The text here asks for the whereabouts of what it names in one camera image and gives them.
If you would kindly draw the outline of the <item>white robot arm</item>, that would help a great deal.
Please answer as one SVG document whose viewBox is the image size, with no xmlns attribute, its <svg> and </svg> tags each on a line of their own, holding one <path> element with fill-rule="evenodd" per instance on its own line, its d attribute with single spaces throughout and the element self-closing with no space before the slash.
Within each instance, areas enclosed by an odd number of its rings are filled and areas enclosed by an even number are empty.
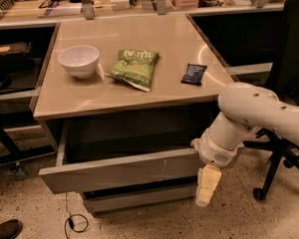
<svg viewBox="0 0 299 239">
<path fill-rule="evenodd" d="M 195 203 L 200 207 L 209 204 L 221 169 L 242 145 L 271 152 L 264 185 L 253 190 L 254 198 L 263 200 L 280 163 L 299 169 L 299 106 L 281 102 L 268 89 L 241 82 L 222 89 L 218 106 L 219 114 L 211 126 L 191 142 L 205 163 L 197 174 Z"/>
</svg>

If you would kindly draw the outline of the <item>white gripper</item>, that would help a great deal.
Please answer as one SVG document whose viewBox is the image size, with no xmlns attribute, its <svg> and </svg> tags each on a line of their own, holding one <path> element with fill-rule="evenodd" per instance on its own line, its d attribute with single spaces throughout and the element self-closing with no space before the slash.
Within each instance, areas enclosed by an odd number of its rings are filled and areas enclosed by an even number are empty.
<svg viewBox="0 0 299 239">
<path fill-rule="evenodd" d="M 238 147 L 242 144 L 244 135 L 234 129 L 207 128 L 200 138 L 195 138 L 190 146 L 206 164 L 197 174 L 195 203 L 205 207 L 209 204 L 220 178 L 219 167 L 228 166 L 236 157 Z"/>
</svg>

